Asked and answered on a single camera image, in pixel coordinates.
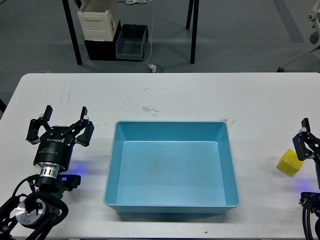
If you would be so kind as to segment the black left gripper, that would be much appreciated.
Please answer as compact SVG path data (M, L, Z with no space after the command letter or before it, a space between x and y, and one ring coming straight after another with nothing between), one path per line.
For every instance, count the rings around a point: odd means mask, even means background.
M31 119L27 131L26 140L32 145L39 143L33 165L43 164L59 165L59 171L65 172L69 169L74 144L84 147L89 146L95 129L89 120L88 109L83 106L80 119L70 126L53 126L48 124L53 108L50 105L37 119ZM44 127L45 133L39 137L40 127Z

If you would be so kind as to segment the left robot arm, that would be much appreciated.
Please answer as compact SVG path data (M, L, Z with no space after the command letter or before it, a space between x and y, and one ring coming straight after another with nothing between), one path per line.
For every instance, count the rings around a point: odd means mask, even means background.
M33 161L38 174L23 179L12 196L0 208L0 238L13 239L11 231L17 224L32 229L29 240L44 240L52 228L61 223L69 209L63 193L81 184L81 176L65 174L69 169L74 145L89 146L94 125L83 107L80 118L69 126L50 126L53 108L48 105L37 119L31 119L26 140L38 145Z

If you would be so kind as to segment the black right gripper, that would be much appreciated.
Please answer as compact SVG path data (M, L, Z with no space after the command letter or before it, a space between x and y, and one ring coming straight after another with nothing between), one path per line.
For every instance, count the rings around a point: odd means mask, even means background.
M316 165L320 164L320 139L311 133L308 118L301 121L301 129L292 141L300 161L313 159Z

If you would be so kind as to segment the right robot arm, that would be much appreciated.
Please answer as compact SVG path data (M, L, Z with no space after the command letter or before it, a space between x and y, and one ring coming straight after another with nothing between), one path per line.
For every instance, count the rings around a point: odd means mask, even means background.
M308 118L301 121L301 129L292 139L299 161L312 159L315 163L317 181L320 181L320 139L311 133ZM320 194L318 192L302 192L299 204L302 206L302 227L307 240L313 239L311 215L320 217Z

